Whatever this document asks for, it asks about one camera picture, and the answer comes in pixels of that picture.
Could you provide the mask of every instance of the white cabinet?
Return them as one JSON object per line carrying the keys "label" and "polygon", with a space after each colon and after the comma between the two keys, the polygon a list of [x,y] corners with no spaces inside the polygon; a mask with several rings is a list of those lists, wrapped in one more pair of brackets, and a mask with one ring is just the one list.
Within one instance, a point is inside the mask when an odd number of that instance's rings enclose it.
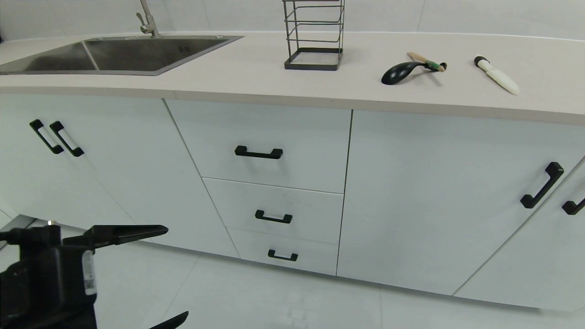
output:
{"label": "white cabinet", "polygon": [[455,296],[563,311],[584,307],[585,209],[572,207],[584,202],[585,160]]}
{"label": "white cabinet", "polygon": [[203,179],[227,227],[339,243],[343,194]]}
{"label": "white cabinet", "polygon": [[583,150],[582,126],[354,111],[338,275],[453,294]]}
{"label": "white cabinet", "polygon": [[4,225],[8,224],[12,218],[8,217],[2,210],[0,210],[0,230],[4,227]]}
{"label": "white cabinet", "polygon": [[5,202],[20,214],[80,228],[134,224],[92,177],[77,170],[63,147],[62,152],[55,149],[58,154],[51,151],[49,146],[60,144],[49,129],[53,107],[46,100],[34,95],[0,97],[0,186]]}
{"label": "white cabinet", "polygon": [[202,177],[343,193],[350,110],[167,102]]}
{"label": "white cabinet", "polygon": [[[169,228],[154,242],[238,256],[163,100],[29,95],[18,103],[36,108],[47,123],[61,122],[66,144],[83,151],[79,157],[66,151],[67,165],[102,184],[137,224]],[[30,127],[26,132],[44,148]]]}
{"label": "white cabinet", "polygon": [[[2,163],[3,163],[2,160],[0,160],[0,168],[2,167]],[[2,191],[2,186],[0,186],[0,211],[4,212],[10,218],[15,218],[16,216],[18,216],[18,213],[6,203],[4,197],[4,194],[9,193],[10,190],[8,189],[7,186],[4,187],[6,188],[6,191]]]}

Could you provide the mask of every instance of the metal wire rack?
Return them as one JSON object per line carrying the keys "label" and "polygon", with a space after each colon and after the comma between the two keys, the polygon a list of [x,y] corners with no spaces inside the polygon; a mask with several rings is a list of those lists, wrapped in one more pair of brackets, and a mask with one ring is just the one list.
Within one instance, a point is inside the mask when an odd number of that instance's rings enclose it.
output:
{"label": "metal wire rack", "polygon": [[[284,62],[284,68],[287,70],[321,70],[321,71],[336,71],[341,63],[343,56],[343,23],[345,18],[345,0],[283,0],[284,5],[284,22],[287,28],[287,43],[288,43],[288,60]],[[315,19],[300,19],[301,14],[307,15],[309,11],[315,14],[316,8],[326,8],[327,11],[335,11],[335,16],[330,20],[315,20]],[[339,26],[335,32],[337,38],[333,40],[323,39],[300,39],[300,26]],[[337,47],[301,47],[301,42],[312,43],[337,43]],[[295,59],[301,53],[317,53],[317,54],[337,54],[337,61],[334,63],[295,63]]]}

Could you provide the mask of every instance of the drawer handle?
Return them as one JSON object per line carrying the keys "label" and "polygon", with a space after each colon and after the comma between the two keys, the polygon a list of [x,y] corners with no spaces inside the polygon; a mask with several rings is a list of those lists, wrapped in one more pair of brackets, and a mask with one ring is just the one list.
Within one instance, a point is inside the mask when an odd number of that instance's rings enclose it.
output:
{"label": "drawer handle", "polygon": [[290,261],[290,262],[296,262],[297,261],[298,255],[296,253],[292,254],[290,258],[286,258],[286,257],[274,256],[274,253],[275,252],[276,251],[270,249],[268,251],[268,257],[270,257],[270,258],[276,258],[276,259],[282,259],[284,261]]}
{"label": "drawer handle", "polygon": [[256,218],[258,218],[259,220],[290,224],[291,221],[293,220],[292,216],[293,215],[284,215],[283,219],[279,220],[278,218],[264,217],[264,210],[256,210]]}
{"label": "drawer handle", "polygon": [[520,199],[520,202],[522,203],[524,208],[527,208],[527,209],[534,208],[536,206],[536,204],[540,202],[542,197],[544,197],[545,194],[548,193],[550,188],[553,187],[553,185],[555,185],[555,183],[559,180],[559,178],[565,172],[563,167],[561,167],[560,164],[558,164],[556,162],[551,162],[548,165],[548,167],[546,167],[545,171],[550,176],[549,181],[546,182],[546,184],[542,187],[542,189],[538,192],[538,194],[535,197],[533,197],[530,194],[525,194],[522,197],[522,199]]}
{"label": "drawer handle", "polygon": [[51,130],[55,133],[55,135],[57,135],[57,138],[59,138],[61,143],[65,145],[65,148],[67,148],[69,153],[71,153],[74,157],[82,156],[85,153],[81,148],[72,149],[71,146],[69,146],[69,144],[67,144],[67,142],[63,139],[63,137],[59,135],[59,132],[65,129],[61,121],[55,121],[50,124],[49,127],[51,127]]}
{"label": "drawer handle", "polygon": [[51,144],[49,144],[49,142],[43,137],[43,135],[40,134],[39,129],[44,127],[44,125],[39,119],[32,121],[31,123],[29,123],[29,125],[31,128],[33,128],[33,130],[36,132],[37,136],[43,141],[43,143],[47,145],[51,152],[53,152],[53,154],[59,154],[63,152],[63,148],[61,147],[61,145],[57,144],[55,146],[51,146]]}
{"label": "drawer handle", "polygon": [[248,152],[248,148],[242,145],[236,147],[237,156],[250,156],[250,157],[262,157],[264,159],[280,159],[283,156],[283,150],[273,149],[270,153],[256,153]]}
{"label": "drawer handle", "polygon": [[585,207],[585,199],[579,204],[575,204],[574,201],[567,201],[563,205],[563,210],[567,215],[576,215],[581,209],[583,209],[583,207]]}

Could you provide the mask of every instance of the countertop edge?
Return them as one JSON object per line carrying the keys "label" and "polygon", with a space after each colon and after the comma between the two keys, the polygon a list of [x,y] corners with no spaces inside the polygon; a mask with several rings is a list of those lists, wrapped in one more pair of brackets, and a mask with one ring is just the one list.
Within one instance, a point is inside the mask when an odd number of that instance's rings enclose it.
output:
{"label": "countertop edge", "polygon": [[281,105],[291,107],[315,107],[357,109],[379,112],[403,112],[470,118],[505,119],[516,121],[546,122],[585,126],[585,116],[568,112],[547,112],[529,109],[477,107],[465,105],[428,104],[414,102],[344,100],[283,95],[235,94],[226,92],[145,90],[139,88],[104,87],[41,87],[10,86],[0,87],[0,94],[58,94],[91,95],[114,97],[165,98],[170,100],[190,100],[209,102],[230,102],[262,105]]}

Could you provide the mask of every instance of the sink basin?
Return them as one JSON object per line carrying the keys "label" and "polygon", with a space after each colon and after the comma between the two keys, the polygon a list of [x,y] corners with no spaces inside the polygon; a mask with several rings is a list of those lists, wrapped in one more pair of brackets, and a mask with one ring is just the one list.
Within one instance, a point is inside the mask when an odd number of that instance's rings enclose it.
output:
{"label": "sink basin", "polygon": [[157,76],[241,36],[99,37],[0,65],[4,74]]}

